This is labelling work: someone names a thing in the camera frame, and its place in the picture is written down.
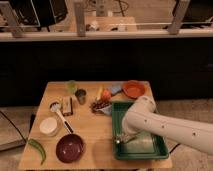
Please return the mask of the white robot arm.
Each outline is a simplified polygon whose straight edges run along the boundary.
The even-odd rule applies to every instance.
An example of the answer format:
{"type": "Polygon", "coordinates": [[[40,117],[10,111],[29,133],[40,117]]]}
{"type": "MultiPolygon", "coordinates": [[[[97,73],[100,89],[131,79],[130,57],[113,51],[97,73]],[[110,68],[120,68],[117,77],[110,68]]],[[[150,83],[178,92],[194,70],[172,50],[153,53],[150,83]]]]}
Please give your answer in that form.
{"type": "Polygon", "coordinates": [[[213,124],[155,114],[155,109],[153,98],[140,96],[122,119],[123,131],[135,135],[145,130],[213,155],[213,124]]]}

